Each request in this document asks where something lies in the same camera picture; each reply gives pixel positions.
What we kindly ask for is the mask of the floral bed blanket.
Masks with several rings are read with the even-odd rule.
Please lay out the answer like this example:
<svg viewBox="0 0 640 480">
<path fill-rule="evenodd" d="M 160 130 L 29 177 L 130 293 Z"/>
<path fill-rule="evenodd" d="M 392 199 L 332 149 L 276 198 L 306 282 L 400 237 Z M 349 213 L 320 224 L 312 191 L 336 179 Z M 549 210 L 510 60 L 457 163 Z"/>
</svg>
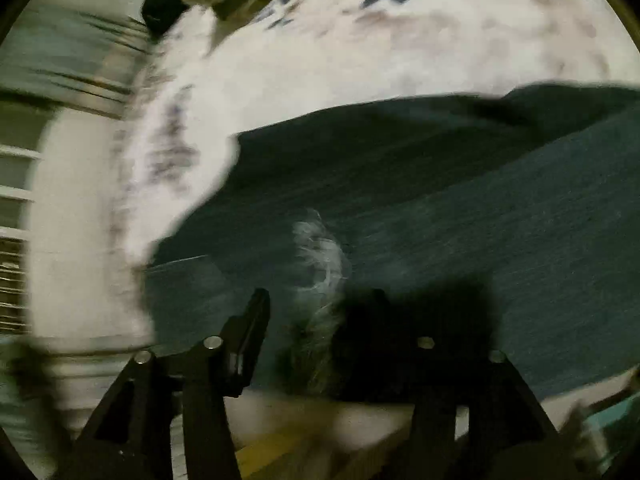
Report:
<svg viewBox="0 0 640 480">
<path fill-rule="evenodd" d="M 343 106 L 502 98 L 533 86 L 639 93 L 620 0 L 267 0 L 228 29 L 215 0 L 168 29 L 113 156 L 113 283 L 136 335 L 154 252 L 219 191 L 247 131 Z"/>
</svg>

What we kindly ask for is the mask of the dark blue denim pants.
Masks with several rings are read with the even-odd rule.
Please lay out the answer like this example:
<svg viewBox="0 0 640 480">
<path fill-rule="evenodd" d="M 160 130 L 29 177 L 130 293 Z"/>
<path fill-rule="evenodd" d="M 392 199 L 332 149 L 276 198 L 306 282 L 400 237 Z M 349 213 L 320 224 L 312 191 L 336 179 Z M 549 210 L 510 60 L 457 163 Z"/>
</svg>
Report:
<svg viewBox="0 0 640 480">
<path fill-rule="evenodd" d="M 144 276 L 158 348 L 271 298 L 254 386 L 404 403 L 422 337 L 551 396 L 639 361 L 639 93 L 533 86 L 322 110 L 236 137 Z"/>
</svg>

